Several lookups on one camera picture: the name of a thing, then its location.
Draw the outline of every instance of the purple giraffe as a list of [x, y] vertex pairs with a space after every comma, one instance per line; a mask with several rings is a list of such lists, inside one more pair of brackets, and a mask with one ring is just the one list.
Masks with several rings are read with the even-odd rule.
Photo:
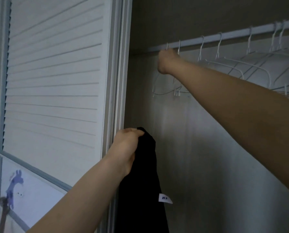
[[22, 178], [22, 171], [21, 170], [16, 170], [16, 175], [15, 177], [12, 179], [8, 189], [7, 189], [7, 199], [8, 199], [8, 205], [10, 206], [10, 208], [14, 208], [13, 205], [13, 190], [16, 184], [23, 184], [24, 183], [24, 179]]

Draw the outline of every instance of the hanger hook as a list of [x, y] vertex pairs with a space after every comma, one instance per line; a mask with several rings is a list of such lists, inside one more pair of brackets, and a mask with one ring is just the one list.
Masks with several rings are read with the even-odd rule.
[[250, 36], [248, 38], [248, 47], [247, 47], [247, 52], [246, 55], [250, 53], [250, 42], [251, 42], [251, 36], [252, 36], [252, 26], [250, 26]]
[[271, 47], [270, 47], [270, 51], [269, 52], [271, 52], [274, 49], [274, 39], [275, 39], [275, 35], [276, 35], [276, 32], [277, 32], [278, 23], [275, 22], [274, 26], [275, 26], [275, 31], [274, 31], [273, 36], [272, 36], [272, 43], [271, 43]]
[[180, 54], [180, 43], [181, 41], [179, 40], [178, 55]]
[[277, 47], [277, 50], [281, 50], [282, 49], [282, 45], [281, 45], [281, 40], [282, 40], [282, 35], [283, 35], [283, 33], [284, 33], [284, 28], [285, 28], [285, 23], [286, 22], [286, 20], [283, 20], [282, 21], [282, 23], [281, 23], [281, 25], [282, 25], [282, 30], [281, 30], [281, 32], [280, 32], [280, 34], [279, 34], [279, 44], [278, 44], [278, 47]]
[[203, 38], [203, 43], [202, 43], [201, 48], [200, 48], [200, 50], [199, 50], [199, 56], [198, 56], [197, 62], [202, 59], [202, 48], [203, 48], [204, 41], [205, 41], [205, 37], [204, 37], [204, 36], [201, 36], [201, 37]]
[[219, 49], [220, 49], [220, 44], [221, 44], [221, 41], [222, 41], [222, 33], [220, 32], [219, 34], [221, 35], [221, 38], [220, 38], [220, 42], [218, 44], [218, 50], [217, 50], [217, 54], [216, 54], [216, 59], [219, 58], [219, 54], [220, 54], [219, 53]]

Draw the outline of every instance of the white louvered door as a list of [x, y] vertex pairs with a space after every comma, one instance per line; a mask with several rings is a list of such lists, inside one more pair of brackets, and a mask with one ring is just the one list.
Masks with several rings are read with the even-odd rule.
[[103, 151], [114, 2], [11, 0], [2, 153], [69, 186]]

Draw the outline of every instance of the person's right arm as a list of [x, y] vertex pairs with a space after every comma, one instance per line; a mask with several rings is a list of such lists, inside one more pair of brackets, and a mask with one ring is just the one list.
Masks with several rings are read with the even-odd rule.
[[159, 53], [158, 70], [177, 78], [253, 157], [289, 188], [289, 99], [224, 73]]

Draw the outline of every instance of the forearm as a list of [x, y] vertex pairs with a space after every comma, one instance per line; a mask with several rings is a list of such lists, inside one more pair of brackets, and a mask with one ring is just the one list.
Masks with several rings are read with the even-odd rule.
[[244, 149], [289, 188], [289, 99], [182, 59], [169, 64], [168, 70]]
[[28, 232], [92, 233], [123, 177], [123, 166], [106, 156]]

